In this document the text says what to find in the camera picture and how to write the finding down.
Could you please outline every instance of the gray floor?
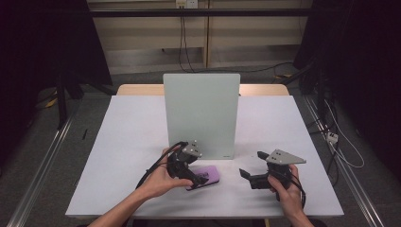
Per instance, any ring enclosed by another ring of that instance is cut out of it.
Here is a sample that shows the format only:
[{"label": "gray floor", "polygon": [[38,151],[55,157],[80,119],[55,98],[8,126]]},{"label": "gray floor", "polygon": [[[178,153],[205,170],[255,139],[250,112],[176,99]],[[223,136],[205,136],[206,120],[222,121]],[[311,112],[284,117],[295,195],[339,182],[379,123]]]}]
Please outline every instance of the gray floor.
[{"label": "gray floor", "polygon": [[[171,64],[173,66],[170,68],[173,68],[173,70],[179,69],[179,65],[176,62],[172,62]],[[236,63],[236,65],[227,63],[224,66],[230,66],[230,70],[249,71],[266,68],[268,64],[250,66],[244,63],[247,66],[238,65],[239,63]],[[240,73],[241,82],[277,82],[278,79],[273,75],[292,74],[295,71],[290,65],[282,65],[274,70]],[[116,89],[119,84],[123,83],[161,83],[162,74],[162,71],[156,70],[150,72],[145,70],[145,72],[113,75],[114,86],[111,88]],[[297,86],[297,82],[295,81],[288,86],[288,90],[294,96],[304,122],[308,124],[313,122],[314,118],[305,104],[305,97],[300,94]],[[83,89],[85,96],[82,100],[67,100],[69,110],[72,110],[74,106],[78,106],[78,112],[74,116],[61,149],[55,157],[54,162],[52,162],[42,189],[37,198],[35,198],[29,215],[24,220],[26,226],[76,226],[90,221],[68,218],[64,213],[74,193],[77,180],[85,166],[92,145],[95,142],[103,116],[107,111],[110,97],[88,86],[83,86]],[[353,168],[357,178],[372,200],[385,226],[398,226],[401,223],[401,217],[399,216],[401,214],[400,183],[376,159],[371,147],[358,135],[356,128],[347,117],[347,113],[341,108],[340,103],[337,105],[337,109],[342,131],[355,144],[365,160],[365,167]],[[57,105],[46,109],[43,109],[42,105],[39,105],[38,112],[36,112],[25,138],[19,148],[13,152],[8,163],[3,166],[3,176],[0,179],[0,226],[7,226],[9,223],[18,202],[24,196],[26,189],[29,187],[32,178],[35,176],[42,159],[50,147],[57,126]],[[316,129],[316,126],[313,126],[309,130],[315,131]],[[327,166],[330,160],[330,153],[322,136],[317,133],[312,134],[311,138],[321,156],[323,165]],[[343,138],[340,138],[340,148],[349,162],[354,164],[360,163],[360,158]],[[335,178],[335,167],[333,166],[331,170],[330,177]],[[344,180],[341,173],[339,177],[339,181],[334,186],[334,189],[345,215],[339,218],[325,218],[323,221],[328,226],[370,226],[350,186]],[[247,226],[244,223],[239,222],[235,226]],[[288,222],[283,218],[271,219],[270,225],[289,226]]]}]

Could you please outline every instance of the table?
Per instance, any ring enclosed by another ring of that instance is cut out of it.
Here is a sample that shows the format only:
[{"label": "table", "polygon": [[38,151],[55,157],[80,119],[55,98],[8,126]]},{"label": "table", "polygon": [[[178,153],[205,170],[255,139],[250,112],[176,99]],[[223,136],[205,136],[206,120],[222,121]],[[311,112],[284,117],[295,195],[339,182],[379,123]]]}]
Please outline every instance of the table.
[{"label": "table", "polygon": [[[145,170],[161,155],[168,144],[164,97],[148,96],[149,88],[154,89],[154,95],[163,94],[163,85],[123,85],[119,96],[112,98],[67,216],[90,218],[104,214],[130,194]],[[146,96],[124,96],[139,95],[141,89]],[[266,163],[257,158],[256,152],[271,153],[275,148],[307,160],[298,165],[307,215],[343,215],[287,89],[283,85],[241,84],[240,93],[243,96],[238,101],[234,160],[198,160],[191,165],[193,169],[216,166],[220,182],[190,192],[183,188],[170,190],[147,201],[133,214],[135,218],[281,217],[275,196],[268,190],[251,190],[238,171],[243,168],[251,174],[266,172]],[[246,96],[257,94],[281,96]]]}]

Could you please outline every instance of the hand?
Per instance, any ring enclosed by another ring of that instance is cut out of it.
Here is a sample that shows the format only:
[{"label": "hand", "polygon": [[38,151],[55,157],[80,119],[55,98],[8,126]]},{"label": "hand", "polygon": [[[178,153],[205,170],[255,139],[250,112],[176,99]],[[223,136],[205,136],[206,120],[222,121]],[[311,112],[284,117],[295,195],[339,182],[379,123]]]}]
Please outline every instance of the hand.
[{"label": "hand", "polygon": [[172,179],[167,172],[167,156],[160,161],[159,166],[148,176],[145,182],[138,188],[148,197],[159,197],[171,188],[179,186],[192,186],[192,181],[187,179]]},{"label": "hand", "polygon": [[[289,165],[289,169],[293,175],[292,180],[298,182],[298,168],[295,165]],[[284,215],[289,219],[293,226],[309,226],[311,225],[307,219],[302,203],[301,191],[293,183],[286,190],[283,185],[273,176],[269,175],[268,181],[273,187],[272,192],[278,192],[280,195],[280,203],[283,208]]]}]

